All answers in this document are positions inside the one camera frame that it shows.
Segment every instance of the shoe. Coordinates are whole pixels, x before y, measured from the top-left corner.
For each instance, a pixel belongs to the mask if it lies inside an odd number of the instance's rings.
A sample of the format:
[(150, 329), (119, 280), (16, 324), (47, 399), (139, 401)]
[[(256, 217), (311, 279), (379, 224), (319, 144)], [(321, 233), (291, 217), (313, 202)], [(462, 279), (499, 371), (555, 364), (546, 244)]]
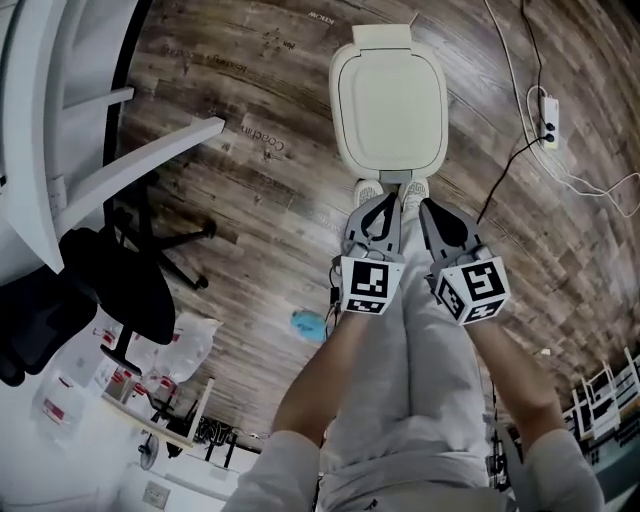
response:
[(382, 185), (377, 180), (360, 180), (353, 191), (353, 206), (359, 208), (369, 199), (384, 194)]
[(400, 196), (403, 214), (410, 212), (417, 213), (422, 200), (429, 197), (429, 182), (427, 178), (418, 178), (407, 184), (402, 184), (400, 185), (398, 195)]

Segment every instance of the chair wheel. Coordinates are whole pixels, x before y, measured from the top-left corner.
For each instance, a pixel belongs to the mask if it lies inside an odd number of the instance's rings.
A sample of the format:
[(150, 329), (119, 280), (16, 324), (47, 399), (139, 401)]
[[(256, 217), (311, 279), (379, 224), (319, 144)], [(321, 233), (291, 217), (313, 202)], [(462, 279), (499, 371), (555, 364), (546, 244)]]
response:
[(209, 286), (209, 280), (204, 276), (200, 276), (196, 281), (196, 286), (198, 287), (198, 289), (206, 288), (207, 286)]

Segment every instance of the white box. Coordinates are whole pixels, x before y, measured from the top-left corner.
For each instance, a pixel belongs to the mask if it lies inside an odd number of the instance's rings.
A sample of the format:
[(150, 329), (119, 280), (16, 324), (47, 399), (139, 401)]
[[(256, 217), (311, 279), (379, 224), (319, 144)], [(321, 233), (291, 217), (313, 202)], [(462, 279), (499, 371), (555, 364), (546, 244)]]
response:
[(459, 325), (493, 318), (510, 296), (499, 257), (445, 268), (438, 275), (436, 297)]
[(342, 309), (381, 315), (400, 284), (404, 263), (342, 256)]

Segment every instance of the black office chair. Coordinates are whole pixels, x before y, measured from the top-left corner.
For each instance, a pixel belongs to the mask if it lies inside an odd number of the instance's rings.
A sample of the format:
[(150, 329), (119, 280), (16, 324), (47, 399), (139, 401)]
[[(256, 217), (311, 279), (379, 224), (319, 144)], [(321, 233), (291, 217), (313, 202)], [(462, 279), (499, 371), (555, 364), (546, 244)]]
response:
[(151, 225), (151, 205), (149, 204), (147, 188), (158, 180), (158, 173), (151, 171), (119, 194), (121, 199), (138, 211), (138, 230), (131, 227), (133, 216), (125, 212), (123, 208), (117, 208), (113, 212), (113, 224), (141, 253), (146, 254), (184, 284), (193, 290), (206, 288), (209, 286), (209, 281), (204, 276), (199, 276), (196, 281), (193, 281), (162, 251), (194, 240), (213, 238), (216, 234), (216, 224), (213, 221), (209, 221), (201, 231), (194, 233), (185, 233), (167, 238), (155, 236)]
[(67, 277), (95, 294), (111, 318), (123, 325), (114, 349), (102, 351), (134, 375), (140, 369), (126, 359), (133, 333), (159, 345), (173, 338), (175, 309), (169, 287), (156, 263), (144, 253), (118, 244), (109, 229), (68, 232), (60, 241)]
[(0, 379), (37, 375), (95, 317), (96, 303), (49, 267), (0, 288)]
[(97, 305), (123, 324), (115, 349), (105, 354), (132, 374), (126, 359), (133, 332), (168, 345), (175, 310), (162, 272), (153, 260), (118, 244), (108, 229), (72, 230), (60, 241), (65, 263), (0, 288), (0, 379), (19, 386), (25, 372), (40, 373), (53, 355), (96, 315)]

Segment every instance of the white table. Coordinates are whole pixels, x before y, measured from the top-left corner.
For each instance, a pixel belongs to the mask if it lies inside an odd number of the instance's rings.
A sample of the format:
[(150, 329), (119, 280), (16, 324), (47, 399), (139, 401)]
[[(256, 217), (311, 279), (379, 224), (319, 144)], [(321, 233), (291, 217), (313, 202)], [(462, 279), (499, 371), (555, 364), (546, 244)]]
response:
[(134, 92), (111, 85), (136, 4), (0, 0), (0, 286), (43, 263), (60, 272), (64, 233), (99, 228), (105, 200), (224, 128), (194, 120), (102, 166), (107, 108)]

